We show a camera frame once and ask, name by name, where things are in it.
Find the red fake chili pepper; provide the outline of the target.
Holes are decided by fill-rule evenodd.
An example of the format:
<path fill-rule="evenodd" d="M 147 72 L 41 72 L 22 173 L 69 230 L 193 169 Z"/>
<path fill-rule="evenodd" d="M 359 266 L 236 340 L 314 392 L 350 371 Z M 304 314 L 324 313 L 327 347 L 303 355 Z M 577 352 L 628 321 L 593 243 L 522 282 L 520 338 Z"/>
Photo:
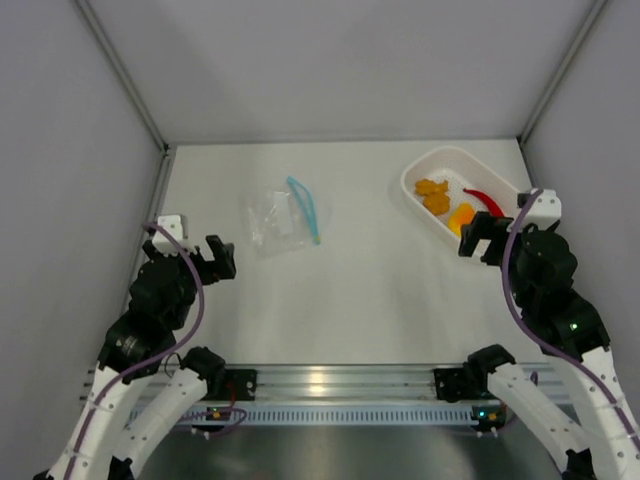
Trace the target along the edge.
<path fill-rule="evenodd" d="M 503 210 L 498 205 L 498 203 L 485 192 L 475 190 L 475 189 L 469 189 L 469 188 L 464 188 L 463 192 L 479 200 L 486 207 L 487 211 L 492 216 L 494 217 L 505 216 Z"/>

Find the yellow fake bell pepper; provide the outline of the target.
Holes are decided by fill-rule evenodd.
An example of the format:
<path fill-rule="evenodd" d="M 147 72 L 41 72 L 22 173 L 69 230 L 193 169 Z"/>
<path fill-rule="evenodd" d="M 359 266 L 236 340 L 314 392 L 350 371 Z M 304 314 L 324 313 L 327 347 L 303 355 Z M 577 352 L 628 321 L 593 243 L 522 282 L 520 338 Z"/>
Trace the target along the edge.
<path fill-rule="evenodd" d="M 451 214 L 448 220 L 447 226 L 449 230 L 460 238 L 462 235 L 462 228 L 473 221 L 475 213 L 476 211 L 471 204 L 467 202 L 461 203 Z"/>

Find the tan fake ginger root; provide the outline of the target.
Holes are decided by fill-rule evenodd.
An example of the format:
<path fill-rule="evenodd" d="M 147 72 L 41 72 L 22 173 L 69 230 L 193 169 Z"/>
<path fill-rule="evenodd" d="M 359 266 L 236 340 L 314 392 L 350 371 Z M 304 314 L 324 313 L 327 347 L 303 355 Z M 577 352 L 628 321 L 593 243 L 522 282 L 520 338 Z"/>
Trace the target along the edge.
<path fill-rule="evenodd" d="M 447 195 L 449 183 L 447 180 L 436 182 L 422 179 L 415 183 L 415 193 L 423 198 L 423 206 L 434 216 L 444 215 L 450 210 L 450 199 Z"/>

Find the clear zip top bag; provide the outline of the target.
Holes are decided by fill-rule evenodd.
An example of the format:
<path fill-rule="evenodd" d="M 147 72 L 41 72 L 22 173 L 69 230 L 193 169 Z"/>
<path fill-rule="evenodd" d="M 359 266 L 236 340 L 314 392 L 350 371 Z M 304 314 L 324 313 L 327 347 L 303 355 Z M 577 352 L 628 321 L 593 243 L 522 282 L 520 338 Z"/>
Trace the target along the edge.
<path fill-rule="evenodd" d="M 261 259 L 321 246 L 332 215 L 328 193 L 291 175 L 246 193 L 242 208 L 248 242 Z"/>

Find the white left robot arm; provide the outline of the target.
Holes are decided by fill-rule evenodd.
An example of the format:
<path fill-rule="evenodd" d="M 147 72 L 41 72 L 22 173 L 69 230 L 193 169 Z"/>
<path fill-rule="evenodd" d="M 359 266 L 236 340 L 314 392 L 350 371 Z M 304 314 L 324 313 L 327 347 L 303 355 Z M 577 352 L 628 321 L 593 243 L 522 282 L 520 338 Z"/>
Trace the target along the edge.
<path fill-rule="evenodd" d="M 181 348 L 181 329 L 193 305 L 204 305 L 204 289 L 235 278 L 234 246 L 216 235 L 198 248 L 178 240 L 162 252 L 148 240 L 147 256 L 131 284 L 124 314 L 109 328 L 93 384 L 78 423 L 58 460 L 40 479 L 136 479 L 156 448 L 184 414 L 226 386 L 225 360 L 206 347 L 191 348 L 167 385 L 132 419 L 130 413 L 163 360 Z"/>

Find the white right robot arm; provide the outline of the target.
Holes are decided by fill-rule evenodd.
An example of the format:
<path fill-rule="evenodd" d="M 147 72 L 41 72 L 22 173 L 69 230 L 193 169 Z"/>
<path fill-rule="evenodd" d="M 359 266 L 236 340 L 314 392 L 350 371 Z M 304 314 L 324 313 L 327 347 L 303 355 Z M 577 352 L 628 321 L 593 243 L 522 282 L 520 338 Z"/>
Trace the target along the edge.
<path fill-rule="evenodd" d="M 493 396 L 544 446 L 564 479 L 636 479 L 639 424 L 615 370 L 610 337 L 596 308 L 573 287 L 578 261 L 557 233 L 526 219 L 475 214 L 461 229 L 458 253 L 497 266 L 507 308 L 562 381 L 570 419 L 494 344 L 467 357 L 458 399 Z"/>

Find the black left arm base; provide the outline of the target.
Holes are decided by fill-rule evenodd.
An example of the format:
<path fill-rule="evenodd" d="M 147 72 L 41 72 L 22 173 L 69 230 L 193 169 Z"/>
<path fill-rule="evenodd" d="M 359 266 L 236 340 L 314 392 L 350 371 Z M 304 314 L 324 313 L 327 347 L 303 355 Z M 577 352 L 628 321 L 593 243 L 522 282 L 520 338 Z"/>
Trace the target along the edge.
<path fill-rule="evenodd" d="M 207 382 L 205 401 L 226 403 L 255 400 L 258 372 L 252 368 L 230 368 Z"/>

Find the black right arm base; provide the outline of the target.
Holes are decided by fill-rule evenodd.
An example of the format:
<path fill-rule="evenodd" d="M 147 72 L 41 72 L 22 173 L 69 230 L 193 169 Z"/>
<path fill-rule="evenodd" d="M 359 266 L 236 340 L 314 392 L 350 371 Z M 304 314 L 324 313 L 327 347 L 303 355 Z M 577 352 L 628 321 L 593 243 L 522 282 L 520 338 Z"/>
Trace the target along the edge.
<path fill-rule="evenodd" d="M 471 400 L 492 400 L 487 378 L 468 367 L 433 370 L 436 397 L 448 403 Z"/>

